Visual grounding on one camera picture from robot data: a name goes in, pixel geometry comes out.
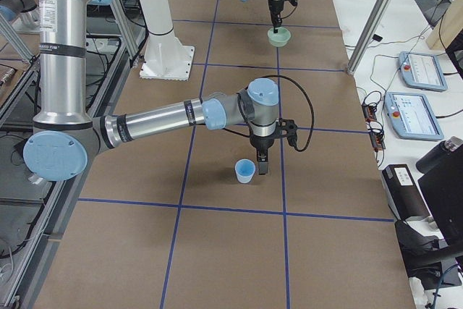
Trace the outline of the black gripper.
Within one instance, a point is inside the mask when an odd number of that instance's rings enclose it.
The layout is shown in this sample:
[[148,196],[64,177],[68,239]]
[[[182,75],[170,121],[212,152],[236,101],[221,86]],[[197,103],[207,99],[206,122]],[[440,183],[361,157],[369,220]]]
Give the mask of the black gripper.
[[274,138],[271,136],[261,137],[257,135],[250,136],[250,144],[256,149],[256,161],[259,174],[268,173],[268,149],[274,144]]
[[281,12],[283,11],[283,0],[268,0],[268,8],[273,25],[273,33],[277,33],[281,27]]

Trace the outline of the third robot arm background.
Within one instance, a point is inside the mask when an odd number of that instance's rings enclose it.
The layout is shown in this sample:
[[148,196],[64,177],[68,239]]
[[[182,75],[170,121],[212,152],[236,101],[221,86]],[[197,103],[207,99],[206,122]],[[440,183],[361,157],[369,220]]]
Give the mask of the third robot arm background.
[[40,25],[38,5],[35,0],[1,0],[1,15],[8,22],[19,17],[29,30],[37,30]]

